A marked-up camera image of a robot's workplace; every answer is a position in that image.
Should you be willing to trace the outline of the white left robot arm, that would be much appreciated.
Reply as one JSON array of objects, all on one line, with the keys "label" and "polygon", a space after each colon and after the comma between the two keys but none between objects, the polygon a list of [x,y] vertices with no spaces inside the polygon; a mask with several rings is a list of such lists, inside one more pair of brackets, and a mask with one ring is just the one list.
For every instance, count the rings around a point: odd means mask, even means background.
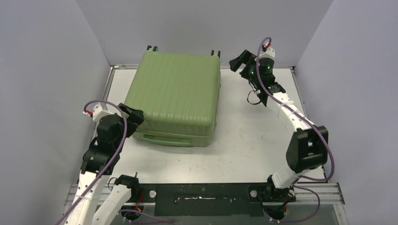
[{"label": "white left robot arm", "polygon": [[125,143],[144,122],[144,112],[123,103],[115,105],[117,113],[103,108],[97,101],[93,109],[84,106],[83,113],[97,124],[96,137],[83,155],[80,174],[71,206],[60,219],[65,225],[109,225],[127,201],[140,197],[136,176],[121,175],[110,194],[100,203],[102,191],[110,180]]}]

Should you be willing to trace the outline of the green suitcase with blue lining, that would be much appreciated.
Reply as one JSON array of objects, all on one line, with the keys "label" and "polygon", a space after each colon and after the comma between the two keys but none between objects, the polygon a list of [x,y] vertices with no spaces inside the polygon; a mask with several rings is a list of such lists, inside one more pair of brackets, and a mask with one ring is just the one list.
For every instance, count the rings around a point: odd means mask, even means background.
[{"label": "green suitcase with blue lining", "polygon": [[216,128],[220,55],[161,52],[148,46],[124,103],[142,110],[136,140],[177,147],[207,147]]}]

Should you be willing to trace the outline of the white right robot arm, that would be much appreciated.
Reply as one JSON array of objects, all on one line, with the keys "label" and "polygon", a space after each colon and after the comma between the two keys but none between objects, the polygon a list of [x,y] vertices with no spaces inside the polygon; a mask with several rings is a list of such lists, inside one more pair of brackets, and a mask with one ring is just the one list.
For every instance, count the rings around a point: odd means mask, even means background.
[{"label": "white right robot arm", "polygon": [[284,189],[291,187],[310,170],[325,164],[328,160],[328,130],[309,121],[295,106],[285,88],[276,81],[273,74],[275,51],[267,49],[259,56],[248,50],[229,61],[231,71],[241,65],[242,78],[246,79],[260,103],[275,113],[285,128],[292,133],[286,151],[286,162],[272,174],[266,186],[266,196],[273,201],[284,195]]}]

